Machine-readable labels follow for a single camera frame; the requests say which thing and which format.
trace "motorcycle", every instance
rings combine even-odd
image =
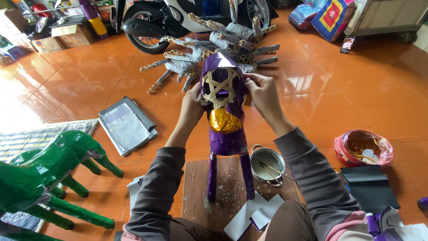
[[[238,23],[252,28],[252,19],[260,18],[260,26],[270,26],[272,18],[278,17],[267,0],[235,0],[238,10]],[[209,29],[190,20],[189,13],[203,20],[212,20],[227,26],[232,22],[229,0],[139,0],[123,12],[126,0],[113,0],[111,20],[117,33],[123,30],[129,41],[139,50],[148,54],[162,53],[169,45],[164,36],[181,38],[190,32],[204,33]]]

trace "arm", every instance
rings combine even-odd
[[[254,105],[277,136],[275,144],[305,198],[318,240],[372,240],[357,200],[345,189],[325,156],[283,114],[274,80],[256,74],[244,76],[251,78],[247,79],[247,87]]]
[[[122,241],[169,240],[171,215],[168,212],[174,202],[184,172],[187,139],[203,114],[200,105],[200,85],[186,93],[181,105],[180,118],[165,144],[158,149],[138,192],[131,220],[124,225]]]

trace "metal pot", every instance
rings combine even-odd
[[[275,177],[274,179],[262,168],[260,164],[260,162],[263,162],[264,164],[275,168],[281,173],[284,173],[285,161],[278,152],[270,148],[264,148],[263,146],[256,144],[253,146],[253,149],[251,151],[250,160],[251,160],[251,173],[253,174],[253,177],[255,179],[268,183],[273,187],[281,187],[281,185],[284,184],[284,180],[282,179],[281,174],[279,174],[278,172],[275,172],[274,170],[270,170],[269,168],[266,168],[269,171],[269,173],[271,173],[272,176]]]

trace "dark gray sleeve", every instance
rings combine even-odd
[[[144,241],[169,240],[172,217],[168,212],[184,174],[185,154],[184,148],[158,149],[138,192],[131,220],[125,225],[128,232]]]
[[[359,211],[360,205],[343,186],[325,156],[298,127],[276,139],[275,144],[305,198],[318,240],[325,240],[333,226]]]

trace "orange tile floor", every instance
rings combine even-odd
[[[402,206],[403,222],[428,224],[416,205],[428,196],[428,54],[394,34],[357,38],[360,41],[350,54],[340,54],[340,43],[328,43],[316,32],[297,32],[287,20],[290,9],[278,13],[280,18],[273,20],[277,29],[262,45],[280,43],[279,62],[259,68],[259,73],[276,79],[284,112],[333,167],[342,166],[334,155],[333,140],[343,132],[361,128],[386,137],[392,142],[394,161],[385,171]],[[66,200],[113,218],[115,230],[71,218],[76,222],[73,231],[48,224],[42,230],[46,235],[66,241],[111,241],[129,219],[126,185],[147,172],[180,113],[182,83],[175,82],[176,75],[157,94],[146,93],[165,68],[139,69],[160,59],[161,54],[144,54],[120,35],[84,47],[33,53],[0,69],[0,131],[96,118],[125,95],[157,124],[159,136],[127,157],[118,155],[100,126],[95,129],[94,138],[125,171],[123,179],[107,171],[96,176],[81,166],[73,174],[90,195],[83,199],[69,191]],[[247,103],[244,111],[248,145],[276,149],[274,134],[254,106]],[[187,160],[208,157],[207,136],[207,120],[202,118],[187,142]],[[182,187],[172,216],[180,216],[181,201]]]

